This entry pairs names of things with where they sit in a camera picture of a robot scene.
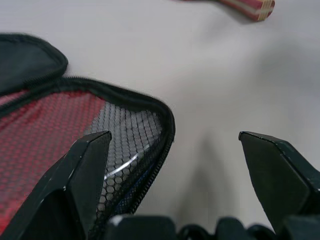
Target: wooden paddle handle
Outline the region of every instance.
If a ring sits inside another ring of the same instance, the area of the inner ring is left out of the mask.
[[[273,12],[275,0],[219,0],[233,7],[254,21],[263,21]]]

